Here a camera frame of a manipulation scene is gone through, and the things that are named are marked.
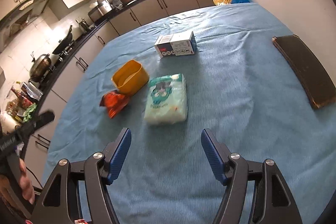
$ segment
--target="green vegetable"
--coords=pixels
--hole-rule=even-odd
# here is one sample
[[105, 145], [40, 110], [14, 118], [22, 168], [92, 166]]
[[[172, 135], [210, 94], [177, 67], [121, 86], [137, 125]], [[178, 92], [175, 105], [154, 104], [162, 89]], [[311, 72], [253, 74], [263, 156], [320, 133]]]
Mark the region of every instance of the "green vegetable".
[[35, 111], [37, 107], [37, 104], [32, 104], [30, 107], [26, 109], [26, 111], [23, 113], [23, 122], [28, 122], [32, 118], [32, 114]]

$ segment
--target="white box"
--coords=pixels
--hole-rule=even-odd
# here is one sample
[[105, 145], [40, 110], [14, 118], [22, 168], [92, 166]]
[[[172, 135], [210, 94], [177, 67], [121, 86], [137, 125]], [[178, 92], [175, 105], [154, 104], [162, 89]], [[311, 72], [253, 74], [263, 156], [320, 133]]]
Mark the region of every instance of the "white box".
[[161, 58], [194, 54], [197, 48], [192, 31], [160, 35], [154, 47]]

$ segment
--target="blue tablecloth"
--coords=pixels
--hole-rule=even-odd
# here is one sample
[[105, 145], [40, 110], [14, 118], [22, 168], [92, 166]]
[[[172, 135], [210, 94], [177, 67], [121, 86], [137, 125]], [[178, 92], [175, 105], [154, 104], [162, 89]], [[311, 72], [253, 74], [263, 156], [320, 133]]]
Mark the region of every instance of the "blue tablecloth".
[[[160, 34], [193, 30], [195, 55], [160, 59]], [[119, 221], [212, 223], [224, 187], [201, 147], [210, 128], [218, 141], [247, 160], [274, 159], [300, 210], [313, 223], [336, 189], [336, 106], [314, 111], [294, 72], [272, 44], [291, 31], [258, 4], [209, 7], [170, 16], [107, 44], [86, 71], [58, 122], [44, 181], [56, 163], [85, 160], [114, 141], [123, 127], [132, 145], [109, 193]], [[109, 119], [101, 97], [113, 90], [113, 73], [130, 59], [150, 77], [183, 73], [188, 118], [174, 125], [143, 121], [148, 86]], [[81, 185], [83, 214], [90, 220]], [[249, 183], [241, 223], [250, 211]]]

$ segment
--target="human hand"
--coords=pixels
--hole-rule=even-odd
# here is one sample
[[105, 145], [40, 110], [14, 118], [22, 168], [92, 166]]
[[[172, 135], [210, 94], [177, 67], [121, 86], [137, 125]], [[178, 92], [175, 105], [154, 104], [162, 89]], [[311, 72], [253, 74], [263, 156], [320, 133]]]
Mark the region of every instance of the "human hand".
[[27, 175], [25, 162], [22, 159], [20, 159], [20, 170], [21, 177], [19, 181], [19, 186], [22, 189], [22, 196], [25, 200], [28, 200], [31, 204], [33, 204], [35, 201], [34, 188], [32, 185], [32, 181]]
[[[19, 186], [22, 189], [22, 196], [25, 200], [28, 200], [31, 204], [33, 204], [35, 201], [34, 188], [31, 180], [27, 175], [26, 165], [22, 159], [20, 159], [20, 171], [21, 177], [19, 180]], [[12, 207], [19, 210], [19, 207], [16, 205], [8, 192], [10, 187], [11, 186], [8, 178], [6, 178], [4, 175], [0, 175], [0, 196], [3, 196]]]

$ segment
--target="metal screw cap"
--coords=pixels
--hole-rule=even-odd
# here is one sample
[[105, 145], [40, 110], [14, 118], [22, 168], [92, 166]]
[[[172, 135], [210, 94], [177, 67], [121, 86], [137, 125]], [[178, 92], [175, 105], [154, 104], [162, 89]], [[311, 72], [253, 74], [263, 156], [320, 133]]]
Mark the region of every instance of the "metal screw cap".
[[97, 153], [93, 154], [93, 158], [95, 158], [95, 159], [100, 159], [102, 156], [103, 156], [103, 153], [101, 153], [101, 152], [97, 152]]
[[272, 166], [272, 165], [274, 165], [274, 160], [267, 159], [266, 164]]
[[66, 165], [68, 163], [68, 161], [66, 159], [62, 159], [58, 162], [59, 165], [63, 166]]
[[240, 155], [238, 153], [232, 153], [230, 157], [234, 160], [238, 160], [240, 158]]

